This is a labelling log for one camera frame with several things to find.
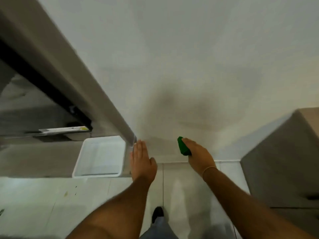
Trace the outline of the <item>green scrubbing sponge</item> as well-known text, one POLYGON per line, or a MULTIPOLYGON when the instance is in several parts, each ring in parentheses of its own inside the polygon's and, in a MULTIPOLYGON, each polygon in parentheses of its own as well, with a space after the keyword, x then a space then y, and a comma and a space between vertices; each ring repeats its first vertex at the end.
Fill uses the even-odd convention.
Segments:
POLYGON ((178 143, 178 147, 179 147, 180 153, 183 156, 192 156, 192 153, 191 153, 190 149, 186 146, 186 144, 183 142, 182 139, 183 139, 182 136, 179 136, 177 138, 177 143, 178 143))

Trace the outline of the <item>white plastic tray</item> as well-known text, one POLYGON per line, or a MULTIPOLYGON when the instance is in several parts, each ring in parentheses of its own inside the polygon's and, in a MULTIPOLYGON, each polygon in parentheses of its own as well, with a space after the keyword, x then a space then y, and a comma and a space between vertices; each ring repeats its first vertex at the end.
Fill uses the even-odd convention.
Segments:
POLYGON ((122 176, 126 147, 126 141, 121 136, 85 139, 72 178, 122 176))

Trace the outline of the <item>person's right hand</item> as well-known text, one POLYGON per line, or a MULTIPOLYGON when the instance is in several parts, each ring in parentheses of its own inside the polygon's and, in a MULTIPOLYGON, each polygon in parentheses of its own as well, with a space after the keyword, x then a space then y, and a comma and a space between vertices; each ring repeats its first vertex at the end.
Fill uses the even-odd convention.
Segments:
POLYGON ((202 178, 208 169, 217 169, 213 157, 204 147, 202 153, 198 157, 189 156, 188 161, 194 171, 197 172, 202 178))

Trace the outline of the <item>person's right forearm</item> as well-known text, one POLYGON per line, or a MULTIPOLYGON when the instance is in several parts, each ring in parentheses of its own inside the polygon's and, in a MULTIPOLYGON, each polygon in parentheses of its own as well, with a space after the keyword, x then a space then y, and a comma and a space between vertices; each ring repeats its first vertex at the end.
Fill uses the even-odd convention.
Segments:
POLYGON ((203 180, 244 239, 316 239, 256 201, 218 169, 203 180))

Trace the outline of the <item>person's left forearm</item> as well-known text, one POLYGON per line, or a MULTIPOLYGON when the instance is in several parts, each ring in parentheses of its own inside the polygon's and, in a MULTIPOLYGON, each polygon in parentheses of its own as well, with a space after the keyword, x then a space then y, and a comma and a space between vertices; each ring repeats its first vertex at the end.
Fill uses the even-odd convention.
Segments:
POLYGON ((139 239, 150 185, 155 175, 132 184, 80 222, 66 239, 139 239))

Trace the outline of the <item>grey trouser leg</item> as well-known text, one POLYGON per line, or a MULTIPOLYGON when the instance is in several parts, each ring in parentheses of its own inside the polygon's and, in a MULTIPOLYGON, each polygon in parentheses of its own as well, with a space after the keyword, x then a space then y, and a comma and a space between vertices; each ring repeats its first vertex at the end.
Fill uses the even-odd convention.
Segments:
POLYGON ((139 239, 178 239, 165 217, 157 217, 150 228, 139 239))

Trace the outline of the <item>black shoe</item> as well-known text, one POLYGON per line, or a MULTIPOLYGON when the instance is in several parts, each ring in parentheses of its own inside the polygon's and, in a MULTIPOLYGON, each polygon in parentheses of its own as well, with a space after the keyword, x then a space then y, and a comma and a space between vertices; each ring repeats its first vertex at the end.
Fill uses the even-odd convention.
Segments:
POLYGON ((152 217, 151 217, 151 223, 154 224, 156 222, 156 220, 160 217, 164 217, 164 209, 162 206, 157 206, 154 211, 153 211, 153 214, 152 214, 152 217))

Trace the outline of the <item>white label sticker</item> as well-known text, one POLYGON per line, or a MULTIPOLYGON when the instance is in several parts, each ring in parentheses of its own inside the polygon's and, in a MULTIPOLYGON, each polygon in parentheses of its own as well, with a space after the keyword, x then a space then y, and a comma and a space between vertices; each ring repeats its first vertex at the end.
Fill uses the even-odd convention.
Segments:
POLYGON ((90 132, 90 129, 86 126, 74 126, 74 127, 63 127, 63 128, 47 128, 39 129, 40 133, 74 133, 74 132, 90 132))

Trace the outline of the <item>grey cabinet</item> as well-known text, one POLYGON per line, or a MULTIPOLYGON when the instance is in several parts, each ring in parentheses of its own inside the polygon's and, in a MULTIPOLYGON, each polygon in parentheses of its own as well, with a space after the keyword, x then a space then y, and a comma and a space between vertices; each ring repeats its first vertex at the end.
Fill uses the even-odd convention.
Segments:
POLYGON ((241 166, 253 197, 319 238, 319 107, 293 112, 241 166))

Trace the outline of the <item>person's left hand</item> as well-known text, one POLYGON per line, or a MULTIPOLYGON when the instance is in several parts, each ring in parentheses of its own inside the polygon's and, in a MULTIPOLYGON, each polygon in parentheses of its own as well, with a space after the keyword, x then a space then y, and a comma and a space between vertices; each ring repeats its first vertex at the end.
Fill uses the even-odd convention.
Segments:
POLYGON ((151 173, 150 157, 145 141, 138 140, 130 153, 130 173, 132 180, 143 180, 148 185, 154 181, 157 173, 151 173))

